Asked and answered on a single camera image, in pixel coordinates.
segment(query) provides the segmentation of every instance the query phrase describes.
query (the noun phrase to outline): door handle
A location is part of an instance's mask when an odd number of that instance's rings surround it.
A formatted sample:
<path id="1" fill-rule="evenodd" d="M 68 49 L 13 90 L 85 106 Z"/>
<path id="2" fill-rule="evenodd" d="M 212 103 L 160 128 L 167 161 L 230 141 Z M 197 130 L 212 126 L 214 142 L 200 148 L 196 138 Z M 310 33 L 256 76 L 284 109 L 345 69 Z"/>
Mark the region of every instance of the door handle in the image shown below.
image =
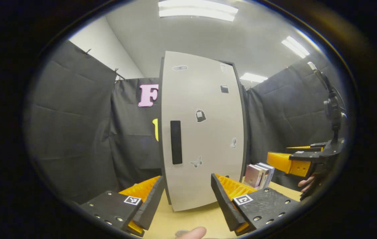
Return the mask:
<path id="1" fill-rule="evenodd" d="M 182 164 L 181 121 L 170 121 L 170 146 L 172 150 L 172 164 Z"/>

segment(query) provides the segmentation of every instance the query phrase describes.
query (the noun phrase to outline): white wall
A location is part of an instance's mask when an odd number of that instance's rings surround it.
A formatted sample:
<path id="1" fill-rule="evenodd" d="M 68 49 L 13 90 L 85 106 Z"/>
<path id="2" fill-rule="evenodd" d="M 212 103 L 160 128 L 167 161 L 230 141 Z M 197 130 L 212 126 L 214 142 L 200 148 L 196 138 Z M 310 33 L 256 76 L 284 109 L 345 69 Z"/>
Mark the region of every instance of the white wall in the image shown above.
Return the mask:
<path id="1" fill-rule="evenodd" d="M 111 30 L 105 17 L 84 27 L 69 40 L 82 50 L 91 49 L 88 54 L 110 69 L 119 68 L 117 72 L 126 79 L 144 78 Z"/>

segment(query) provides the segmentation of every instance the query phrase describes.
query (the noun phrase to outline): stack of books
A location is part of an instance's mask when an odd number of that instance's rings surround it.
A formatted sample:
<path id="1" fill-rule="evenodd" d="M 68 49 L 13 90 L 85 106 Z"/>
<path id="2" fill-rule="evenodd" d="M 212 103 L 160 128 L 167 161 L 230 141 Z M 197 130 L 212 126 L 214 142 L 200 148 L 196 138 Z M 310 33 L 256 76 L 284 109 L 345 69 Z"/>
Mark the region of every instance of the stack of books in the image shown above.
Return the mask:
<path id="1" fill-rule="evenodd" d="M 246 174 L 244 176 L 244 183 L 254 189 L 263 189 L 269 186 L 272 175 L 274 174 L 274 167 L 264 164 L 249 164 L 246 167 Z"/>

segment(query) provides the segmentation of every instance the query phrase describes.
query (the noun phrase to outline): table surface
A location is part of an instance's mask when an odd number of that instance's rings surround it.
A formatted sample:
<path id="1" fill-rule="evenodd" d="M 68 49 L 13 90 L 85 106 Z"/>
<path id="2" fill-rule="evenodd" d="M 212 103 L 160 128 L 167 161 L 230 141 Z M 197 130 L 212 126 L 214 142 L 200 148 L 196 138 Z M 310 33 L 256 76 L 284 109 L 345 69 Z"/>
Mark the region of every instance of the table surface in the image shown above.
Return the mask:
<path id="1" fill-rule="evenodd" d="M 301 198 L 301 192 L 273 182 L 270 182 L 269 188 L 296 201 Z M 206 228 L 207 233 L 204 238 L 228 239 L 237 237 L 233 231 L 228 229 L 217 202 L 190 210 L 174 212 L 172 206 L 167 202 L 166 192 L 163 191 L 150 229 L 145 231 L 143 238 L 175 239 L 175 233 L 178 230 L 192 230 L 198 226 Z"/>

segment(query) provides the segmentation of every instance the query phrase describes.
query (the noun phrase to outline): black fabric backdrop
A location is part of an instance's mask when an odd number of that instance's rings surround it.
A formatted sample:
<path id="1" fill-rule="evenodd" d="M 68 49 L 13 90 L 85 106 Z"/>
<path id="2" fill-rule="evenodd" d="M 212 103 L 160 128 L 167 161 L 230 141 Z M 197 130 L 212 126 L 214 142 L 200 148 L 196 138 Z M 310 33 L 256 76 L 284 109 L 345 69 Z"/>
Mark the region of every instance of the black fabric backdrop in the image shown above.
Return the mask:
<path id="1" fill-rule="evenodd" d="M 34 80 L 27 99 L 27 147 L 61 197 L 84 203 L 117 187 L 108 141 L 115 78 L 66 41 Z"/>
<path id="2" fill-rule="evenodd" d="M 158 78 L 119 80 L 111 96 L 110 146 L 121 189 L 161 175 L 159 143 L 153 119 L 158 119 L 160 94 L 151 107 L 138 107 L 140 85 L 158 84 Z"/>
<path id="3" fill-rule="evenodd" d="M 266 163 L 268 151 L 284 153 L 286 147 L 326 142 L 333 137 L 323 104 L 328 99 L 328 91 L 308 66 L 309 61 L 328 76 L 333 87 L 346 99 L 344 79 L 318 52 L 252 87 L 247 91 L 252 163 Z M 340 137 L 346 137 L 348 132 L 345 123 L 343 120 Z M 300 177 L 285 176 L 282 171 L 275 172 L 272 179 L 298 191 L 301 189 L 297 186 L 299 180 Z"/>

